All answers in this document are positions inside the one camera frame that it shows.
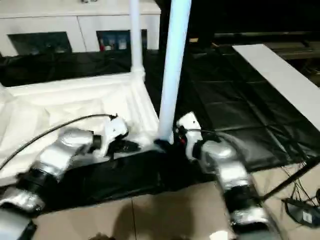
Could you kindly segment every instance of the black mat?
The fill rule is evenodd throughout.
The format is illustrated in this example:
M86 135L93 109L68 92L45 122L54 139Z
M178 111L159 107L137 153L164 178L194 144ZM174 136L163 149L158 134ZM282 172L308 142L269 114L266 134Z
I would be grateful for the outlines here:
M165 54L144 53L145 85L160 110ZM0 60L4 86L123 73L128 53L98 52L12 57ZM228 134L238 143L250 171L308 161L320 155L320 133L232 48L183 61L176 118L194 111L202 128ZM71 170L47 211L74 208L141 194L176 191L212 180L177 154L147 152Z

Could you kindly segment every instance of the cabinet door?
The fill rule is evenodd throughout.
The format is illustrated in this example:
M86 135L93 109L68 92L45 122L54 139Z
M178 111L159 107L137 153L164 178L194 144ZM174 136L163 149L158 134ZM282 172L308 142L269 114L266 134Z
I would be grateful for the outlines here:
M106 46L102 46L103 36L110 38L116 46L124 46L124 40L130 41L130 38L125 34L131 28L129 15L79 16L78 19L88 52L98 52L106 46L109 47L110 42L105 43ZM145 38L146 48L157 50L159 48L160 15L141 15L140 28L142 29L142 43Z
M86 51L76 16L0 19L3 56L42 53L46 48L54 52Z

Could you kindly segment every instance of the beige floor tile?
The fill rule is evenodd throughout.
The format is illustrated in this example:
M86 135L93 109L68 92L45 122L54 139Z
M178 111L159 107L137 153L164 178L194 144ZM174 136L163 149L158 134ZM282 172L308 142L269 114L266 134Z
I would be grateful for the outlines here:
M88 240L97 233L135 240L131 199L46 214L36 219L35 240Z
M208 240L213 232L229 228L224 202L213 182L134 197L133 208L137 240Z
M288 173L293 174L297 171L298 165L291 165L286 167ZM320 166L315 167L307 174L305 174L301 179L302 186L305 188L306 192L311 196L316 194L316 190L320 187L318 179L320 176ZM274 168L265 171L259 171L253 174L257 189L261 194L265 194L283 180L287 179L287 174L280 168ZM291 184L284 190L275 194L273 197L269 198L265 203L275 216L278 224L287 232L290 240L301 240L301 239L320 239L320 232L308 227L300 226L294 222L286 213L281 198L288 198L291 196L294 185ZM302 199L307 199L302 191L300 191L300 196Z
M310 229L300 226L288 233L289 240L319 240L320 229Z

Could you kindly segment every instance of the white pole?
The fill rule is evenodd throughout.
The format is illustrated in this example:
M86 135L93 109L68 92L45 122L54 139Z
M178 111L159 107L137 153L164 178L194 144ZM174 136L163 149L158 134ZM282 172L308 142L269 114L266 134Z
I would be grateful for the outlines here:
M142 40L140 29L140 11L139 0L130 0L130 18L131 18L131 72L145 71L142 64Z
M158 137L170 140L192 0L172 0L163 75Z

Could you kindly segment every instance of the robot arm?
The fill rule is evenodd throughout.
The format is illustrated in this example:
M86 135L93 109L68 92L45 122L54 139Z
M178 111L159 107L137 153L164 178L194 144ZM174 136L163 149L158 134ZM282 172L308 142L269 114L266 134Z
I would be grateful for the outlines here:
M183 116L177 126L186 130L188 159L198 161L203 173L217 177L237 239L281 239L277 225L263 207L236 146L223 137L217 141L203 140L200 125L192 112Z
M62 131L0 199L0 239L31 239L37 228L32 217L44 209L52 190L72 165L73 157L92 151L93 155L103 158L109 144L127 133L126 124L119 117L107 120L102 136L73 127Z

